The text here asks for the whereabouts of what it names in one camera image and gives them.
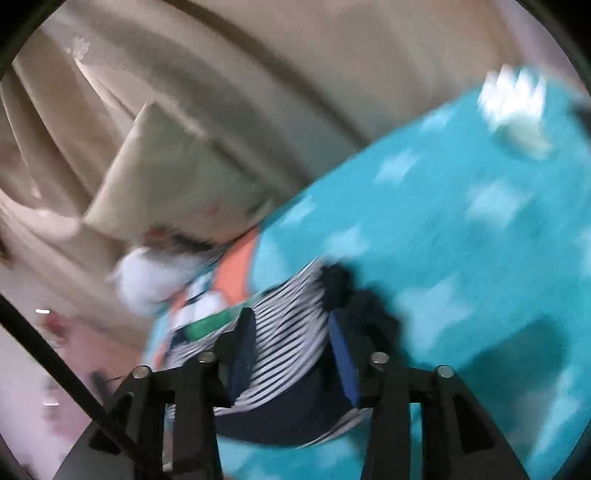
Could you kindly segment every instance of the striped fabric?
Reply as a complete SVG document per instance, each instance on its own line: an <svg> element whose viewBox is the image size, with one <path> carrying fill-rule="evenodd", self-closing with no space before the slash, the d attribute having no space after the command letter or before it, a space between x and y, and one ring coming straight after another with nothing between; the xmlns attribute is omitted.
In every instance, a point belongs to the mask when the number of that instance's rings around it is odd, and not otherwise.
<svg viewBox="0 0 591 480"><path fill-rule="evenodd" d="M252 305L257 360L251 384L231 408L216 407L215 415L248 411L265 404L295 385L319 360L329 339L328 312L322 307L324 290L319 281L322 267L321 260L313 260ZM196 342L172 349L166 368L180 366L198 352L211 349L221 334L233 330L237 321ZM367 415L367 411L351 410L329 432L308 445L344 433Z"/></svg>

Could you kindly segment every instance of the blanket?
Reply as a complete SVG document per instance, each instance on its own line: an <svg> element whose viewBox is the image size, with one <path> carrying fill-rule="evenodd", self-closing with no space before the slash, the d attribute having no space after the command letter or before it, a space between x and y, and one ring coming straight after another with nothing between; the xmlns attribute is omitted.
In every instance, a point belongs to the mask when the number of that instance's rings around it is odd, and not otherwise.
<svg viewBox="0 0 591 480"><path fill-rule="evenodd" d="M402 319L411 363L453 365L547 480L591 417L591 152L561 85L548 85L543 163L491 135L477 97L386 135L272 215L248 285L263 291L315 257L346 263ZM220 454L239 479L353 480L367 434L303 450L221 440Z"/></svg>

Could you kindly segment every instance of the clothing pile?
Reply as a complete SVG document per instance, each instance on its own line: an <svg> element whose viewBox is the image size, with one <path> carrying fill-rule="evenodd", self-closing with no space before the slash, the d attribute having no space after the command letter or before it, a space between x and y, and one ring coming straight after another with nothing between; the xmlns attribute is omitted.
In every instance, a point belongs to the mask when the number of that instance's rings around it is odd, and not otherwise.
<svg viewBox="0 0 591 480"><path fill-rule="evenodd" d="M233 320L211 330L236 308ZM351 372L339 368L343 362L335 356L367 358L379 350L396 358L397 342L398 322L374 293L355 291L352 274L342 266L314 260L249 306L178 330L164 363L174 368L212 349L233 402L215 409L218 434L301 446L334 438L369 415L356 408L354 395L345 394Z"/></svg>

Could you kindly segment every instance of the curtain fold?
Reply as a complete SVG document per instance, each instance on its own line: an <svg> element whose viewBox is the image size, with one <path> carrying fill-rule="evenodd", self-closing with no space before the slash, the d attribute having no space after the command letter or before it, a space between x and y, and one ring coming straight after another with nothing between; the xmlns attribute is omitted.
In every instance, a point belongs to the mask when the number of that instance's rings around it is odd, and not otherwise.
<svg viewBox="0 0 591 480"><path fill-rule="evenodd" d="M287 200L522 55L492 0L68 0L0 83L0 234L96 325L150 325L81 218L157 102Z"/></svg>

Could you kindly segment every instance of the white wall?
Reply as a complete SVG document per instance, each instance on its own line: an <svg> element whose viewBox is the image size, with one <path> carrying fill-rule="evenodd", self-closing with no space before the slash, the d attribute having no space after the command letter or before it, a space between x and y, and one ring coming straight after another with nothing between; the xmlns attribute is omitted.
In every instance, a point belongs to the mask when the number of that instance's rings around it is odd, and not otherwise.
<svg viewBox="0 0 591 480"><path fill-rule="evenodd" d="M0 266L0 293L29 321L35 309L69 306L47 289L31 281L20 268ZM48 375L25 350L0 327L0 433L21 464L29 463L39 480L50 480L71 442L53 435L43 418L43 391Z"/></svg>

